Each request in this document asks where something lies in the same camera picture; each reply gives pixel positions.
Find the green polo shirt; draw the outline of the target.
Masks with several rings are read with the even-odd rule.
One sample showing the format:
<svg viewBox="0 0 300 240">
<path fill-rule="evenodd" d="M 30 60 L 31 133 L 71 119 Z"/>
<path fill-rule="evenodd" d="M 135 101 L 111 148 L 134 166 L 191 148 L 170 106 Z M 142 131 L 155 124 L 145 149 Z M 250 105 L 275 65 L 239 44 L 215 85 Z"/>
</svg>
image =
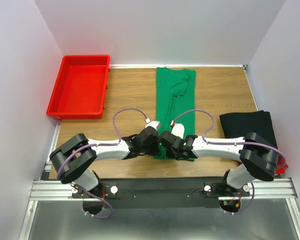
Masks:
<svg viewBox="0 0 300 240">
<path fill-rule="evenodd" d="M 171 132 L 170 124 L 182 113 L 195 108 L 195 81 L 196 71 L 190 69 L 173 70 L 166 67 L 156 69 L 156 115 L 155 120 L 161 126 L 158 130 L 159 140 L 165 132 Z M 184 137 L 195 134 L 195 113 L 191 112 L 182 116 L 177 123 L 183 124 Z M 158 143 L 160 153 L 155 159 L 174 159 L 171 145 L 168 149 L 164 142 Z"/>
</svg>

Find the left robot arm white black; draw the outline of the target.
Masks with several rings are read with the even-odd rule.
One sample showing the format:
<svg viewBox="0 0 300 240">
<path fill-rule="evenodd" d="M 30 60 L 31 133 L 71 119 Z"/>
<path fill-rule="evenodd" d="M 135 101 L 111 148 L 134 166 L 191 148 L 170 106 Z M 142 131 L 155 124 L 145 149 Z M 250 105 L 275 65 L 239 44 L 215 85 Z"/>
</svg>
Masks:
<svg viewBox="0 0 300 240">
<path fill-rule="evenodd" d="M 54 150 L 50 160 L 62 184 L 74 183 L 89 197 L 96 197 L 101 181 L 94 171 L 88 170 L 94 161 L 107 159 L 133 159 L 141 155 L 156 156 L 157 127 L 148 124 L 141 132 L 118 140 L 98 141 L 79 133 Z"/>
</svg>

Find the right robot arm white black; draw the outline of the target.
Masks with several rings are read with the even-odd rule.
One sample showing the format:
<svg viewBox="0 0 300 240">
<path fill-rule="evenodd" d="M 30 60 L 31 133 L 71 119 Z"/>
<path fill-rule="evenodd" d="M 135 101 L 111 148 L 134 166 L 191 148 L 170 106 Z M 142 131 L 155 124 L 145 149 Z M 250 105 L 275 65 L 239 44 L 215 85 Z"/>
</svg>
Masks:
<svg viewBox="0 0 300 240">
<path fill-rule="evenodd" d="M 218 139 L 197 135 L 180 138 L 164 131 L 158 143 L 170 158 L 177 160 L 219 157 L 239 162 L 237 168 L 225 172 L 220 183 L 211 185 L 211 192 L 217 196 L 234 196 L 255 179 L 271 182 L 276 169 L 284 166 L 278 164 L 279 158 L 285 158 L 283 153 L 254 132 L 245 137 Z"/>
</svg>

